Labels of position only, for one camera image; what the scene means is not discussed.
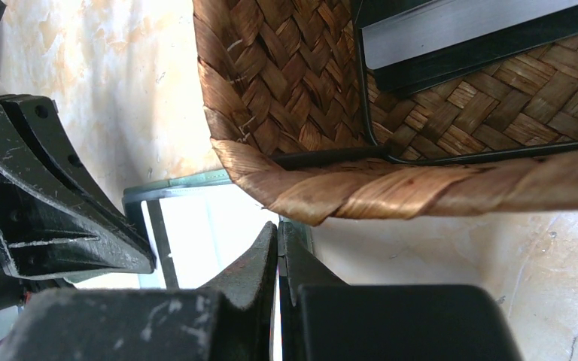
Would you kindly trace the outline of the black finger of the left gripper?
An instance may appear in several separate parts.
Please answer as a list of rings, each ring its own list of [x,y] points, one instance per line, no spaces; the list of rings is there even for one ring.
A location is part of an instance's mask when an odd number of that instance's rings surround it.
[[[155,256],[79,160],[45,96],[0,96],[0,266],[21,279],[147,274]]]

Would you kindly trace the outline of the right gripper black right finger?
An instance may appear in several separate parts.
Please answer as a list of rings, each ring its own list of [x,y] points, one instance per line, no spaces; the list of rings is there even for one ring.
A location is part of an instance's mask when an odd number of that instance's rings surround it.
[[[278,225],[285,360],[518,360],[496,302],[459,284],[352,286],[308,249],[303,225]]]

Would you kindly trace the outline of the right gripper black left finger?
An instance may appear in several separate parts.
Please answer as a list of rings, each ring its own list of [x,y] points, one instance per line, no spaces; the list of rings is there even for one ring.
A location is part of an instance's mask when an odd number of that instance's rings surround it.
[[[0,360],[268,360],[277,228],[195,290],[51,289],[26,305]]]

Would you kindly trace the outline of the green card holder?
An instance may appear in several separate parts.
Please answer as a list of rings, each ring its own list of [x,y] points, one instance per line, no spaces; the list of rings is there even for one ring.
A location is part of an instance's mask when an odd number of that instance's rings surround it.
[[[124,213],[150,242],[150,274],[102,273],[82,289],[193,289],[240,257],[265,223],[286,219],[265,209],[224,170],[162,180],[123,192]]]

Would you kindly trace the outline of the white card with dark stripe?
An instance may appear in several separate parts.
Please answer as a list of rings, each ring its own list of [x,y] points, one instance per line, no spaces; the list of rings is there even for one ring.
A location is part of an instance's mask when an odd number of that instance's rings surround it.
[[[141,334],[148,359],[271,360],[277,216],[232,184],[140,190],[123,205],[157,255],[141,277],[160,300]]]

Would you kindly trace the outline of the woven wicker divided basket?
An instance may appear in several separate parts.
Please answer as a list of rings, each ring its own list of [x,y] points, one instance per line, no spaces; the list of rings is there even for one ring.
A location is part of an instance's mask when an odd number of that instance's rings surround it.
[[[236,185],[310,225],[578,209],[578,35],[397,96],[360,63],[352,2],[194,2]]]

